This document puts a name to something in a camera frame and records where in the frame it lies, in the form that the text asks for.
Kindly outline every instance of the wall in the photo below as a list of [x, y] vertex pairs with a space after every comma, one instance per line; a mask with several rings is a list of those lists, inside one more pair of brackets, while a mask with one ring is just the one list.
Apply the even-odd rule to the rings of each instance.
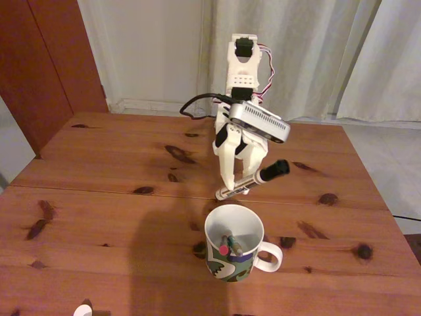
[[0, 193], [35, 153], [0, 97]]
[[109, 103], [178, 107], [196, 94], [203, 1], [78, 2]]

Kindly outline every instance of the mug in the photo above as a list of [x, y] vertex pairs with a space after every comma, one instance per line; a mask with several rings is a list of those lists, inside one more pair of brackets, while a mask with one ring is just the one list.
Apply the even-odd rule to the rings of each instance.
[[[238, 257], [232, 250], [221, 255], [219, 246], [227, 230], [241, 245], [243, 255]], [[226, 282], [237, 282], [247, 278], [257, 267], [266, 272], [275, 272], [282, 262], [282, 250], [269, 242], [263, 241], [264, 228], [259, 216], [252, 210], [234, 204], [222, 205], [211, 211], [205, 221], [206, 265], [212, 275]], [[257, 256], [258, 252], [267, 251], [278, 260], [265, 262]]]

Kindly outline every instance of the floor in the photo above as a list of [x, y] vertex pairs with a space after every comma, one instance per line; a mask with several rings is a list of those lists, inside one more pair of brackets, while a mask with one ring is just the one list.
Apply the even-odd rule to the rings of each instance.
[[[179, 116], [169, 111], [139, 109], [123, 113]], [[411, 126], [420, 128], [421, 123]], [[421, 219], [421, 128], [352, 124], [344, 124], [343, 128], [392, 214]], [[396, 221], [403, 234], [421, 233], [421, 222]]]

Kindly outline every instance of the marker in mug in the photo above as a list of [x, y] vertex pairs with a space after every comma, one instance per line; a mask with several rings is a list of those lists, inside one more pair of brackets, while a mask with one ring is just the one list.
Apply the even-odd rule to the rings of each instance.
[[241, 248], [241, 245], [238, 244], [237, 240], [235, 240], [234, 236], [232, 236], [232, 232], [229, 233], [230, 235], [228, 236], [228, 245], [231, 247], [232, 251], [237, 257], [243, 257], [243, 248]]
[[228, 255], [229, 252], [229, 248], [228, 248], [228, 236], [227, 235], [223, 235], [222, 236], [222, 240], [221, 240], [221, 244], [219, 246], [219, 253], [221, 255]]
[[251, 189], [260, 184], [264, 184], [272, 179], [275, 179], [277, 176], [283, 176], [289, 174], [289, 165], [286, 160], [278, 160], [273, 165], [270, 165], [267, 168], [259, 169], [254, 174], [250, 174], [245, 178], [237, 181], [234, 184], [234, 190], [229, 190], [226, 187], [223, 187], [216, 191], [215, 197], [222, 201], [223, 199], [230, 198], [238, 193], [242, 193], [245, 190]]

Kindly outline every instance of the red marker cap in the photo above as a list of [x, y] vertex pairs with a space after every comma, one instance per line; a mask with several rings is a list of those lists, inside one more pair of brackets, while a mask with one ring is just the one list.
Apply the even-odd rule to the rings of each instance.
[[227, 245], [222, 245], [219, 247], [219, 253], [221, 255], [228, 255], [229, 249]]

